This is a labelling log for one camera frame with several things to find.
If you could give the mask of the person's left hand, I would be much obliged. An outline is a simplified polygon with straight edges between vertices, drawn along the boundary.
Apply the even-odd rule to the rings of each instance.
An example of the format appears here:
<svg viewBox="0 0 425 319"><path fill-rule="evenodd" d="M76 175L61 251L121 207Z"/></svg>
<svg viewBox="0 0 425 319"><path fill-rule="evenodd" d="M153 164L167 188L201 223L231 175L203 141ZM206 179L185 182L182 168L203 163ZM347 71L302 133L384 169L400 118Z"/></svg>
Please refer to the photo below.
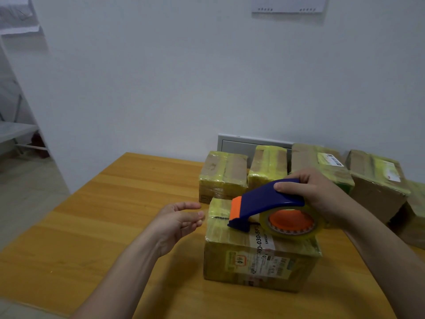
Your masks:
<svg viewBox="0 0 425 319"><path fill-rule="evenodd" d="M171 204L164 206L146 227L157 257L170 252L176 243L201 227L205 212L199 210L174 211Z"/></svg>

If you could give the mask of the person's right hand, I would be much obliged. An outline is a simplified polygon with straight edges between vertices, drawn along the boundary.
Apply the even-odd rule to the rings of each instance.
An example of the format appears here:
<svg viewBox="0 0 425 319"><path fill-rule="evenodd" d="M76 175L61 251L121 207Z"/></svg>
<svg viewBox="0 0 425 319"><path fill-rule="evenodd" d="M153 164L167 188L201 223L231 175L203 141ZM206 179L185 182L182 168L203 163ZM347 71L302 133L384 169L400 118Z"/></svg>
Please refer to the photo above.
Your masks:
<svg viewBox="0 0 425 319"><path fill-rule="evenodd" d="M358 210L356 202L317 169L307 167L290 174L285 182L307 184L307 196L302 196L328 222L343 228Z"/></svg>

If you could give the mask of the blue orange tape dispenser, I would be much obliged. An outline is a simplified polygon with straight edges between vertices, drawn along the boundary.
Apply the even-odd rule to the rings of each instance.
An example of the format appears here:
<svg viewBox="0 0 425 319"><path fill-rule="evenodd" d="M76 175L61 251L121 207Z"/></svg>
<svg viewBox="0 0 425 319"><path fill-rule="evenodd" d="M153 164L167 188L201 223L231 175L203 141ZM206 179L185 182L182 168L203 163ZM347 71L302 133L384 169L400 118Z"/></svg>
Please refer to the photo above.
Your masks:
<svg viewBox="0 0 425 319"><path fill-rule="evenodd" d="M324 218L309 206L302 196L280 193L274 184L300 183L287 178L268 182L231 202L228 227L249 232L253 217L258 217L262 229L287 240L306 240L320 232L326 224Z"/></svg>

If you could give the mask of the person's left forearm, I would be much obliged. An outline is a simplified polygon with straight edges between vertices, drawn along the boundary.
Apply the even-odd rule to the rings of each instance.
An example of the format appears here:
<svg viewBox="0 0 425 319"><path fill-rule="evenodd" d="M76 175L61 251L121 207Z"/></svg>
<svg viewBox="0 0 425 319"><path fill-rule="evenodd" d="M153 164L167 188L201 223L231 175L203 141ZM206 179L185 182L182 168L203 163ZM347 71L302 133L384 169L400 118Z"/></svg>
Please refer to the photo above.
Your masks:
<svg viewBox="0 0 425 319"><path fill-rule="evenodd" d="M160 255L157 233L143 231L69 319L132 319Z"/></svg>

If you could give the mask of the person's right forearm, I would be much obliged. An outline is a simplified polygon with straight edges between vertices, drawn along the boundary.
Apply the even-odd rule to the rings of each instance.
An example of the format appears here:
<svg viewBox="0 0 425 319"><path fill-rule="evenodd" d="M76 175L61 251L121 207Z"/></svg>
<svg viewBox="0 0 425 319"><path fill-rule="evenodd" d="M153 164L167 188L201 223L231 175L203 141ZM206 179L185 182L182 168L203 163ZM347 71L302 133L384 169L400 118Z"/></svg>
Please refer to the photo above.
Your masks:
<svg viewBox="0 0 425 319"><path fill-rule="evenodd" d="M385 294L397 319L425 319L425 263L361 205L341 228Z"/></svg>

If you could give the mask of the narrow taped cardboard box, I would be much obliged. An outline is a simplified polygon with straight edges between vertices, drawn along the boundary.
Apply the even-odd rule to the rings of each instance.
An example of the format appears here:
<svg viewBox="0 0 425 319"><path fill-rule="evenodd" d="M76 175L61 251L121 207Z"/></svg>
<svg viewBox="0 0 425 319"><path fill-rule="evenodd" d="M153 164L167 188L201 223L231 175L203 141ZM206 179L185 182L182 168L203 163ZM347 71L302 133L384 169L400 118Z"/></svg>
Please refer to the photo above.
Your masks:
<svg viewBox="0 0 425 319"><path fill-rule="evenodd" d="M248 191L288 175L287 149L258 145L247 176Z"/></svg>

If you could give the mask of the taped box white sticker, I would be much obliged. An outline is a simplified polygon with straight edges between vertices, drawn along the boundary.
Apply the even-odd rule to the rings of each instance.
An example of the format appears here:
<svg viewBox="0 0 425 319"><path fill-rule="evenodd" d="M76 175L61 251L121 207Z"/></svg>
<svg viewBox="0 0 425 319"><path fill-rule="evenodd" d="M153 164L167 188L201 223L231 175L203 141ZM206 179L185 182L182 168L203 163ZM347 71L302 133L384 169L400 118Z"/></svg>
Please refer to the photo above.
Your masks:
<svg viewBox="0 0 425 319"><path fill-rule="evenodd" d="M350 194L355 183L339 152L320 145L294 143L291 148L291 171L306 167L320 171L345 193Z"/></svg>

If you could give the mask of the small taped cardboard box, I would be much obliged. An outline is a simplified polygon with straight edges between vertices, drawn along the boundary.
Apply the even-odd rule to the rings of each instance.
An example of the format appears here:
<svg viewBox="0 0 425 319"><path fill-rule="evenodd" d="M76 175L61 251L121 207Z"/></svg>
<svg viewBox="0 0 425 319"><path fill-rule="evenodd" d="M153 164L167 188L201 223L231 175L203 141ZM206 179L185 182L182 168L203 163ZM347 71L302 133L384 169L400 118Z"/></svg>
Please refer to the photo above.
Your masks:
<svg viewBox="0 0 425 319"><path fill-rule="evenodd" d="M199 203L213 198L232 200L248 190L248 156L210 151L199 174Z"/></svg>

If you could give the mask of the taped cardboard box printed label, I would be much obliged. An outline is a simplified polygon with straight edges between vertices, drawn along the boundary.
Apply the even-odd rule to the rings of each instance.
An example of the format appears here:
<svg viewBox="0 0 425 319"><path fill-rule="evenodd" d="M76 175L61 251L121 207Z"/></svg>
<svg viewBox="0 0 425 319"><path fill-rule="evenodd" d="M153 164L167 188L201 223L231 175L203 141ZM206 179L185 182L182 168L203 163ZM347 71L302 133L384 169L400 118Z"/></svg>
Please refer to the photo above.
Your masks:
<svg viewBox="0 0 425 319"><path fill-rule="evenodd" d="M290 241L250 225L248 233L228 226L231 201L212 198L204 248L204 279L298 293L322 251L316 238Z"/></svg>

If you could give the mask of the large taped box white label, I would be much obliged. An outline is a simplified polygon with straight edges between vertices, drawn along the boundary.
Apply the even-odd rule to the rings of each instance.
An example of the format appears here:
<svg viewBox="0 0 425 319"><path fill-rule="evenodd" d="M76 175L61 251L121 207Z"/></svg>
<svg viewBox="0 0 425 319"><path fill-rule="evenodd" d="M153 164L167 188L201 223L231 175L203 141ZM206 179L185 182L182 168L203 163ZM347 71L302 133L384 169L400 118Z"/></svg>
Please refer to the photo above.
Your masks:
<svg viewBox="0 0 425 319"><path fill-rule="evenodd" d="M411 194L400 162L352 149L346 165L355 183L350 196L388 224Z"/></svg>

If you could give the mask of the white metal table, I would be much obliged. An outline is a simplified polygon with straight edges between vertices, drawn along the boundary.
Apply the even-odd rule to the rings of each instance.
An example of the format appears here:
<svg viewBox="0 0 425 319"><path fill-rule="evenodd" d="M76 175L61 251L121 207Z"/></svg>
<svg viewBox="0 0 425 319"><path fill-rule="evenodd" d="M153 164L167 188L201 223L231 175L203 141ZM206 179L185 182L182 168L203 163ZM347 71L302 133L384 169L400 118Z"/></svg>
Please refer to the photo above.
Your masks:
<svg viewBox="0 0 425 319"><path fill-rule="evenodd" d="M42 150L48 152L48 148L46 147L32 144L19 144L17 142L17 138L28 135L30 133L35 133L38 130L39 127L35 124L0 121L0 145L8 141L13 141L15 148L18 148L19 152L20 148Z"/></svg>

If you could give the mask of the white shelf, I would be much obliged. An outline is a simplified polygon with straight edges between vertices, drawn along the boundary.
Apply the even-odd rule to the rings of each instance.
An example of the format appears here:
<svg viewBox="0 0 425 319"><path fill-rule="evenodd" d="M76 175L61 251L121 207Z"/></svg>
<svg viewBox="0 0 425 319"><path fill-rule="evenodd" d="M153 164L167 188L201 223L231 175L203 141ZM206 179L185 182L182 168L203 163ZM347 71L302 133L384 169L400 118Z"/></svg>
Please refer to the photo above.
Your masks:
<svg viewBox="0 0 425 319"><path fill-rule="evenodd" d="M0 36L40 32L32 0L0 0Z"/></svg>

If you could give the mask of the grey wall panel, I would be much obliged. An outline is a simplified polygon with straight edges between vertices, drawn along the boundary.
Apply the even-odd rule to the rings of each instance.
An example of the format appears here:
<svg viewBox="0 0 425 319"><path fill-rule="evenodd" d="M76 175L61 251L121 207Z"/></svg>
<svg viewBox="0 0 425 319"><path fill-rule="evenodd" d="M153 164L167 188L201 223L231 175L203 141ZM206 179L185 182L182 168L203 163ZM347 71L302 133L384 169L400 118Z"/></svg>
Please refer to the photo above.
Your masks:
<svg viewBox="0 0 425 319"><path fill-rule="evenodd" d="M258 145L272 145L286 149L291 149L294 142L280 141L273 139L250 138L243 136L234 136L227 134L218 134L217 151L242 154L248 156L250 159L255 154L256 146Z"/></svg>

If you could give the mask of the white wall calendar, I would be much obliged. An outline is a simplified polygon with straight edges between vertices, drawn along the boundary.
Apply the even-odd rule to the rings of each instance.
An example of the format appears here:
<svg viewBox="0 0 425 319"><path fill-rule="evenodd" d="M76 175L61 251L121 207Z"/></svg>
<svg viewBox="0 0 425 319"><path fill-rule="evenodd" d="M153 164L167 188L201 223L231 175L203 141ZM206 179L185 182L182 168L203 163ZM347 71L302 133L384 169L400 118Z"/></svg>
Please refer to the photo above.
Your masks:
<svg viewBox="0 0 425 319"><path fill-rule="evenodd" d="M327 0L252 0L252 13L320 14Z"/></svg>

